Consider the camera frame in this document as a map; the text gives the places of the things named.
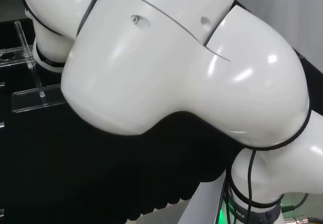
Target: black cable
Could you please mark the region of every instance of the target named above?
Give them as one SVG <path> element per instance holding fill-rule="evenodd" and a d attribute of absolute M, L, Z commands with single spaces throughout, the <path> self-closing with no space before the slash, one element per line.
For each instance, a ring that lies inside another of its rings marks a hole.
<path fill-rule="evenodd" d="M 308 222 L 311 222 L 311 223 L 321 223 L 323 224 L 323 219 L 321 218 L 315 218 L 315 217 L 308 217 Z"/>
<path fill-rule="evenodd" d="M 231 186 L 230 184 L 228 183 L 228 190 L 229 190 L 229 194 L 231 195 L 231 198 L 232 198 L 232 205 L 233 205 L 233 213 L 235 213 L 235 205 L 234 205 L 234 198 L 233 198 L 233 194 L 232 194 L 232 189 L 231 189 Z M 236 218 L 236 215 L 233 215 L 234 216 L 234 221 L 233 221 L 233 224 L 236 224 L 236 221 L 237 221 L 237 218 Z"/>
<path fill-rule="evenodd" d="M 229 182 L 227 182 L 226 184 L 226 209 L 227 209 L 227 221 L 228 221 L 228 224 L 231 224 L 231 221 L 230 221 L 230 211 L 229 211 Z"/>
<path fill-rule="evenodd" d="M 305 200 L 308 197 L 308 193 L 305 194 L 304 198 L 301 200 L 301 202 L 299 202 L 297 205 L 288 205 L 288 206 L 283 206 L 282 207 L 282 213 L 288 212 L 288 211 L 292 211 L 295 210 L 296 208 L 300 207 L 302 204 L 304 204 Z"/>
<path fill-rule="evenodd" d="M 247 221 L 246 224 L 249 224 L 249 217 L 251 213 L 251 201 L 252 201 L 252 189 L 251 189 L 251 170 L 252 170 L 252 165 L 254 161 L 254 157 L 256 156 L 256 150 L 252 151 L 252 155 L 250 158 L 249 162 L 249 168 L 248 168 L 248 190 L 249 190 L 249 204 L 248 204 L 248 212 L 247 212 Z"/>
<path fill-rule="evenodd" d="M 295 209 L 300 207 L 302 204 L 304 204 L 305 200 L 307 199 L 308 197 L 308 193 L 305 194 L 304 198 L 302 199 L 301 202 L 299 202 L 297 205 L 295 205 Z"/>

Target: circular hole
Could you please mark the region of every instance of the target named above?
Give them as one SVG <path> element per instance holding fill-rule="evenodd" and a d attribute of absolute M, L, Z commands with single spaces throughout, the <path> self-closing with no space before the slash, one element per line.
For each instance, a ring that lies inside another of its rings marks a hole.
<path fill-rule="evenodd" d="M 201 24 L 206 31 L 211 30 L 211 21 L 208 17 L 202 16 L 201 17 Z"/>
<path fill-rule="evenodd" d="M 4 61 L 13 59 L 14 57 L 15 57 L 15 53 L 13 51 L 6 52 L 0 55 L 0 59 Z"/>

